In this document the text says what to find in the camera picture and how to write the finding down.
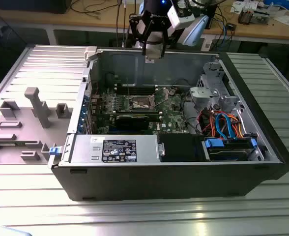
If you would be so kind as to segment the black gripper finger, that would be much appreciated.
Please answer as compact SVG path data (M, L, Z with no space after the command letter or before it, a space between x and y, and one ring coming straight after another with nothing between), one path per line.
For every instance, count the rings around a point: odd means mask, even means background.
M142 21L144 24L144 31L140 33L138 31L137 25ZM129 25L132 31L133 37L143 44L142 47L142 55L146 55L146 44L147 40L152 32L152 18L150 13L142 13L142 14L132 14L129 17Z
M164 56L166 46L169 43L169 36L168 36L168 29L171 26L171 23L169 20L164 19L164 20L159 20L159 23L157 24L157 30L158 32L161 33L161 38L162 38L162 50L161 50L161 57Z

